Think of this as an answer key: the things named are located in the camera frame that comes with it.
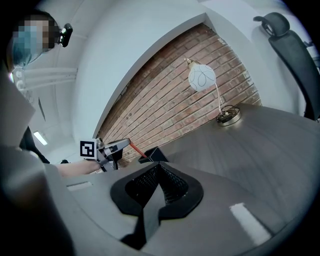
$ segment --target face mask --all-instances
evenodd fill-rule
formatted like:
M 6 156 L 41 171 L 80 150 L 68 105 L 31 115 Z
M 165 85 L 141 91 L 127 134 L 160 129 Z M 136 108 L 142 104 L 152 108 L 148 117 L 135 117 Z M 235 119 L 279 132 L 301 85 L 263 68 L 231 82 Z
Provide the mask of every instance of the face mask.
M 19 30 L 12 38 L 12 62 L 15 68 L 24 69 L 42 54 L 43 37 L 42 31 L 35 25 L 20 26 Z

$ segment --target black tray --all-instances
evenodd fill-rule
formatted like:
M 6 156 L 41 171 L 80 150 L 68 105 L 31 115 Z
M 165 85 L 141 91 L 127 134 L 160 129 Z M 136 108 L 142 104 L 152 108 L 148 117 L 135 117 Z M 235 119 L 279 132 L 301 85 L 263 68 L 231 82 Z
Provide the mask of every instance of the black tray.
M 147 158 L 141 156 L 138 160 L 140 164 L 146 163 L 146 162 L 160 162 L 160 161 L 169 163 L 169 160 L 166 158 L 164 153 L 162 153 L 160 148 L 158 148 L 157 146 L 147 150 L 144 154 L 147 156 Z

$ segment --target lamp base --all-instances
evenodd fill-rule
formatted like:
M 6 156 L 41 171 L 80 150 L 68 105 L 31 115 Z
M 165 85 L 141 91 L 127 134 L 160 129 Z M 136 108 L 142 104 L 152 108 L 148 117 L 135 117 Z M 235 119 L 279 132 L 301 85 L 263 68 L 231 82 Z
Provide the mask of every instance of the lamp base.
M 216 117 L 219 126 L 230 126 L 241 118 L 240 108 L 237 106 L 227 105 L 221 109 L 221 113 Z

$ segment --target chair backrest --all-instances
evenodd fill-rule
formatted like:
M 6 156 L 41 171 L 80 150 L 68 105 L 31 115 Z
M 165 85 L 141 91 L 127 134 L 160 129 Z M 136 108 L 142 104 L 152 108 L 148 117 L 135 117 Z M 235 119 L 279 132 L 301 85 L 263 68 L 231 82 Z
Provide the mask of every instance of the chair backrest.
M 301 38 L 292 30 L 288 20 L 280 13 L 271 12 L 254 21 L 270 35 L 274 51 L 290 70 L 304 96 L 304 117 L 316 120 L 320 116 L 320 74 Z

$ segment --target brick wall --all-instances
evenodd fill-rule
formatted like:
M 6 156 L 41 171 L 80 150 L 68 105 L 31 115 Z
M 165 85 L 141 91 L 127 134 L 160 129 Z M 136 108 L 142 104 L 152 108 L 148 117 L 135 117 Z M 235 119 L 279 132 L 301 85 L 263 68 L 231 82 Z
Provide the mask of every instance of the brick wall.
M 216 87 L 193 90 L 184 58 L 214 69 L 223 103 L 261 105 L 257 89 L 236 54 L 201 24 L 176 37 L 137 72 L 119 95 L 98 136 L 106 143 L 130 138 L 146 151 L 214 119 L 218 114 Z M 137 155 L 126 147 L 119 165 L 126 166 Z

